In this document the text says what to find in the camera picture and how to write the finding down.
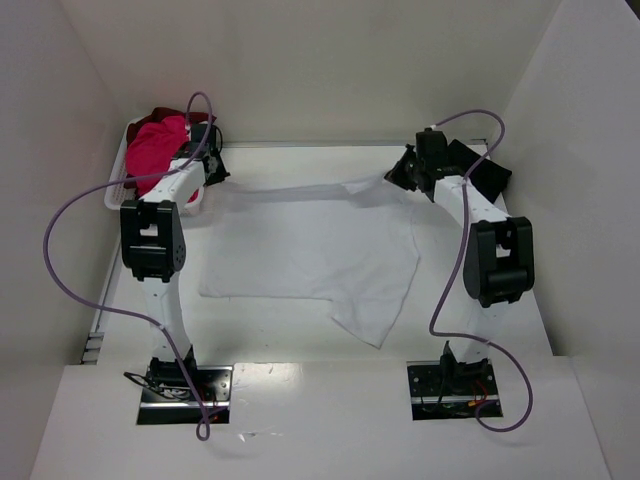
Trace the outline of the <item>white t shirt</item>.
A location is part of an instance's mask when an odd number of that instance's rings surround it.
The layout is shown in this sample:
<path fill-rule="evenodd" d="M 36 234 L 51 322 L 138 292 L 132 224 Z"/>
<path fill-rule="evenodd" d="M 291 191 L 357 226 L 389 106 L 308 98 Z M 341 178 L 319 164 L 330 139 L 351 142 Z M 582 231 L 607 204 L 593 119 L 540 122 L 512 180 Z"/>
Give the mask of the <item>white t shirt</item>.
<path fill-rule="evenodd" d="M 327 301 L 348 333 L 383 345 L 420 260 L 401 189 L 378 176 L 283 189 L 229 184 L 215 204 L 202 296 Z"/>

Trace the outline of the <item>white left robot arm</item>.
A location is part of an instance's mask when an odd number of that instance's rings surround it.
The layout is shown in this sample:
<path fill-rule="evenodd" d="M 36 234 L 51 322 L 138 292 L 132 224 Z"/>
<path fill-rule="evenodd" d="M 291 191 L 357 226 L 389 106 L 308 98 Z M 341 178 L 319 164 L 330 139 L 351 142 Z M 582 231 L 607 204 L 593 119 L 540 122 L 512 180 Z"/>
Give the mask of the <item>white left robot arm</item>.
<path fill-rule="evenodd" d="M 179 274 L 186 262 L 180 213 L 193 194 L 229 176 L 221 159 L 222 145 L 217 126 L 190 127 L 187 141 L 170 159 L 170 173 L 148 193 L 120 207 L 123 263 L 141 283 L 153 331 L 148 373 L 127 377 L 169 400 L 192 400 L 184 376 L 197 377 L 179 295 Z"/>

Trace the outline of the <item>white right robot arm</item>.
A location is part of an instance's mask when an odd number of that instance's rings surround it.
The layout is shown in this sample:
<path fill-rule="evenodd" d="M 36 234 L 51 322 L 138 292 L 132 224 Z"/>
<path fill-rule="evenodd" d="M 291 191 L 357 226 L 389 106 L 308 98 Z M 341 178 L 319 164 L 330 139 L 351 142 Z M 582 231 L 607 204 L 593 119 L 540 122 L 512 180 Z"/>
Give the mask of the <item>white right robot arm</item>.
<path fill-rule="evenodd" d="M 510 177 L 510 170 L 435 128 L 418 132 L 384 176 L 403 190 L 423 193 L 462 229 L 454 269 L 432 316 L 442 312 L 457 279 L 474 307 L 465 332 L 440 335 L 446 341 L 440 359 L 445 382 L 473 382 L 487 371 L 489 341 L 509 305 L 534 285 L 532 224 L 494 204 Z"/>

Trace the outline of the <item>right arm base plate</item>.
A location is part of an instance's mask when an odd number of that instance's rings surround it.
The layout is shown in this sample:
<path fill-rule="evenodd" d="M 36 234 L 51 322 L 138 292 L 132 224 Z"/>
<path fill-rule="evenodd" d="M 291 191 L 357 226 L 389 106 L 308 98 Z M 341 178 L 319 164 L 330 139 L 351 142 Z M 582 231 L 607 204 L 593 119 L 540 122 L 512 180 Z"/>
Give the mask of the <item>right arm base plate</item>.
<path fill-rule="evenodd" d="M 501 418 L 499 392 L 491 364 L 469 378 L 445 378 L 439 362 L 409 362 L 406 367 L 414 421 Z"/>

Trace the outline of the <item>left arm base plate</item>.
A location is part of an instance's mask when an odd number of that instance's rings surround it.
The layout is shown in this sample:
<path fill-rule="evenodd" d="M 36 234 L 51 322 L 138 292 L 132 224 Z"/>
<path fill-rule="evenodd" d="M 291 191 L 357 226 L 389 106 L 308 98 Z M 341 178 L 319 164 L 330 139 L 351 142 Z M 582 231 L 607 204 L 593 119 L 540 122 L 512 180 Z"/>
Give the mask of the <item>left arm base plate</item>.
<path fill-rule="evenodd" d="M 167 379 L 125 372 L 124 376 L 141 388 L 137 414 L 138 425 L 197 424 L 201 419 L 199 404 L 178 368 Z M 202 367 L 193 372 L 192 381 L 209 415 L 211 424 L 228 424 L 233 368 Z"/>

